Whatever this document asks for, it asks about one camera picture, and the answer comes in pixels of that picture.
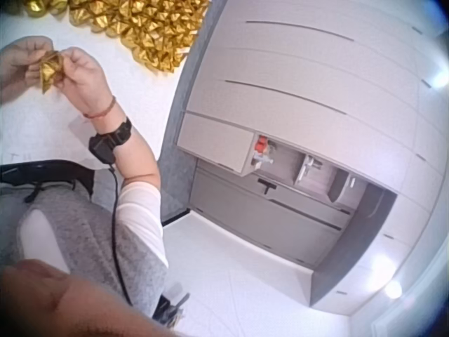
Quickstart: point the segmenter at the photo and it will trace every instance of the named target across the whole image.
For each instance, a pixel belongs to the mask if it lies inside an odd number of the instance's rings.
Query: wristwatch
[[[89,140],[89,151],[103,164],[115,163],[114,148],[123,145],[131,137],[133,125],[128,117],[117,130],[104,135],[96,134]]]

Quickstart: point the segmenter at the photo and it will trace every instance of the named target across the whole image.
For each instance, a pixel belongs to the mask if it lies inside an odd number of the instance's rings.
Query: white sleeve
[[[119,195],[116,220],[137,235],[168,267],[163,247],[161,224],[161,193],[153,185],[134,182]]]

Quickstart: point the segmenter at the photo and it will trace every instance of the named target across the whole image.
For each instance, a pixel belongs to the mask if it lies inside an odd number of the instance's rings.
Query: hand
[[[53,50],[48,37],[24,37],[7,45],[0,52],[1,102],[22,95],[39,82],[39,60]]]
[[[65,76],[55,86],[81,113],[95,116],[105,111],[113,96],[97,60],[80,48],[61,54]]]

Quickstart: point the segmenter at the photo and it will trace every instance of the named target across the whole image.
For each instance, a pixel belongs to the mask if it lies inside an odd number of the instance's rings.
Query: gray wall
[[[403,293],[406,293],[411,286],[417,281],[417,279],[423,274],[430,262],[434,259],[438,250],[445,243],[448,237],[448,224],[449,224],[449,179],[448,172],[446,171],[443,187],[438,197],[434,212],[431,215],[429,223],[425,228],[420,240],[412,250],[408,259],[405,261],[401,269],[398,271],[394,279],[400,281]],[[436,286],[443,289],[428,288],[429,296],[420,296],[416,298],[416,301],[411,304],[412,307],[404,310],[408,310],[410,315],[404,315],[404,319],[397,322],[401,326],[395,327],[396,330],[402,329],[403,326],[415,326],[422,328],[423,324],[428,324],[425,319],[422,319],[422,324],[416,325],[416,319],[419,312],[423,314],[425,312],[432,312],[441,305],[441,302],[437,300],[428,300],[428,298],[435,298],[432,294],[447,293],[447,282],[439,282],[435,280]],[[366,337],[372,336],[372,323],[384,314],[394,304],[393,300],[388,299],[383,291],[380,291],[375,295],[368,303],[366,303],[360,310],[353,314],[350,318],[351,335],[353,337]]]

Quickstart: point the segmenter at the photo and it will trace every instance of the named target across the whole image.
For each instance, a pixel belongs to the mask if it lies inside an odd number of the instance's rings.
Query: white table
[[[44,35],[53,40],[55,50],[77,46],[93,55],[117,101],[159,158],[184,63],[174,74],[150,72],[118,39],[72,26],[68,13],[63,19],[50,14],[39,19],[3,15],[0,23],[0,47],[20,37]],[[1,164],[65,159],[90,169],[105,167],[87,150],[88,139],[95,134],[90,122],[55,87],[45,95],[40,88],[29,89],[3,105],[0,118]]]

